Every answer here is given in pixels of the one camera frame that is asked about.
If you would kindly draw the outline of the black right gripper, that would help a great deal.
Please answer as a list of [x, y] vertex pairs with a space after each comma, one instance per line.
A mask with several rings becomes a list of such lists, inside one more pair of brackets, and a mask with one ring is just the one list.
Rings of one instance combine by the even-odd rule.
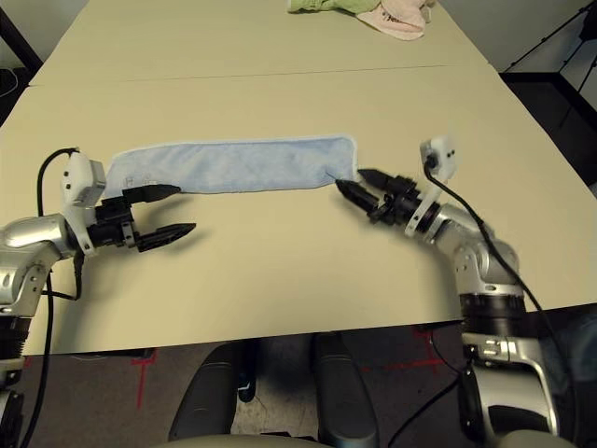
[[377, 169], [359, 169], [363, 180], [384, 193], [382, 205], [360, 184], [351, 180], [336, 180], [335, 185], [342, 196], [368, 213], [372, 223], [405, 225], [419, 206], [419, 191], [409, 177], [392, 177]]

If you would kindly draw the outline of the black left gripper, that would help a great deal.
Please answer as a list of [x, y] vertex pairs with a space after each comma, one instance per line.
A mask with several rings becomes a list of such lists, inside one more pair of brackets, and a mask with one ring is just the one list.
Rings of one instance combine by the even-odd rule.
[[146, 185], [124, 189], [122, 196], [102, 200], [94, 208], [95, 222], [88, 227], [91, 241], [96, 247], [136, 247], [142, 253], [183, 238], [196, 228], [195, 223], [172, 224], [140, 235], [132, 216], [132, 203], [153, 203], [180, 192], [181, 189], [173, 185]]

